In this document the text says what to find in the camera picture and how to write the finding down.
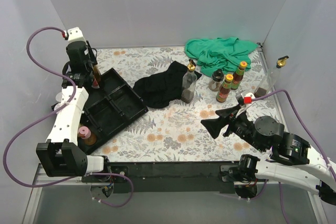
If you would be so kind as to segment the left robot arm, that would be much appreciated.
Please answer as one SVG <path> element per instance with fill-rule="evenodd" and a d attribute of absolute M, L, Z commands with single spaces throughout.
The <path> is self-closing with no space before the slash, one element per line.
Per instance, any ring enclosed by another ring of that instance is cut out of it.
<path fill-rule="evenodd" d="M 79 140 L 94 136 L 80 123 L 90 88 L 100 88 L 101 75 L 92 48 L 86 40 L 71 41 L 66 47 L 69 71 L 64 70 L 61 101 L 55 106 L 56 120 L 44 143 L 36 147 L 37 156 L 49 177 L 84 176 L 93 173 L 100 182 L 111 178 L 112 170 L 103 156 L 87 155 Z"/>

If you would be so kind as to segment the tall gold spout bottle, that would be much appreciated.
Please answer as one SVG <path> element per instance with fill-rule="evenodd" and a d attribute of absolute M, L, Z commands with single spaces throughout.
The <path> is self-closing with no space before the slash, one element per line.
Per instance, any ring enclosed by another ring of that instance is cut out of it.
<path fill-rule="evenodd" d="M 279 79 L 282 67 L 286 65 L 286 61 L 288 59 L 289 56 L 283 56 L 278 58 L 276 64 L 272 68 L 269 68 L 267 70 L 266 75 L 254 92 L 254 96 L 256 98 L 265 96 L 273 88 L 273 86 Z"/>

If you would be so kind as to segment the silver lid spice jar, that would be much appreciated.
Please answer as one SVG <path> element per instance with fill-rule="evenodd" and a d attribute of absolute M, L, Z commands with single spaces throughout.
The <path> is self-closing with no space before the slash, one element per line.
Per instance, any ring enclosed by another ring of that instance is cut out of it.
<path fill-rule="evenodd" d="M 63 104 L 57 103 L 57 104 L 54 106 L 53 111 L 59 111 L 59 110 L 62 110 L 62 108 L 61 108 L 62 106 L 63 106 Z"/>

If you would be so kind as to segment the pink cap spice bottle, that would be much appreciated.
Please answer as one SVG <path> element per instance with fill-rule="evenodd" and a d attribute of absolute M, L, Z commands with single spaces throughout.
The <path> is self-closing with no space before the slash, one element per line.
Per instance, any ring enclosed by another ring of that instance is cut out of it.
<path fill-rule="evenodd" d="M 81 126 L 78 129 L 78 136 L 82 139 L 85 145 L 91 146 L 96 143 L 97 137 L 86 126 Z"/>

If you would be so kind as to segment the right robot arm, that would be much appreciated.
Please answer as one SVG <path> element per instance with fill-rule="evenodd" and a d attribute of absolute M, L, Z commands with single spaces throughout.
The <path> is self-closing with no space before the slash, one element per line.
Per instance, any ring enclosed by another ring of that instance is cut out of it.
<path fill-rule="evenodd" d="M 234 168 L 224 170 L 224 177 L 232 181 L 273 180 L 296 186 L 318 195 L 335 205 L 335 163 L 326 162 L 308 141 L 285 131 L 283 124 L 270 116 L 250 121 L 240 105 L 217 110 L 216 119 L 202 120 L 212 138 L 223 128 L 228 137 L 235 134 L 261 153 L 270 151 L 269 158 L 244 154 Z"/>

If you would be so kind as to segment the blue label spice jar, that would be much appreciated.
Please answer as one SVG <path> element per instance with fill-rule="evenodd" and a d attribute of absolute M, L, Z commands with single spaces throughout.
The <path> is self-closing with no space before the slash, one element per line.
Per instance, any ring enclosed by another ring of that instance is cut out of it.
<path fill-rule="evenodd" d="M 57 102 L 61 102 L 62 99 L 63 99 L 62 92 L 59 92 L 59 93 L 56 95 L 55 99 L 56 99 Z"/>

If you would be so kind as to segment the dark soy sauce bottle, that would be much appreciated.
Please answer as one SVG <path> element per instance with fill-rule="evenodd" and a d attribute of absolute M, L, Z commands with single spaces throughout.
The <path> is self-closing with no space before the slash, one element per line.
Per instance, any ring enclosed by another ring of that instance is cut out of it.
<path fill-rule="evenodd" d="M 99 89 L 100 88 L 100 82 L 101 82 L 101 73 L 97 67 L 97 65 L 93 66 L 93 82 L 92 82 L 92 87 L 95 89 Z"/>

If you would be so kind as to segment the gold spout glass bottle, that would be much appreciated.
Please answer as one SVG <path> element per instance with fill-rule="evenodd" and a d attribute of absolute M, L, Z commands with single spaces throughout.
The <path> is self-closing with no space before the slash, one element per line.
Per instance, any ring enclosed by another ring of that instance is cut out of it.
<path fill-rule="evenodd" d="M 195 74 L 196 63 L 190 59 L 187 65 L 187 72 L 182 79 L 181 100 L 190 103 L 194 97 L 197 75 Z"/>

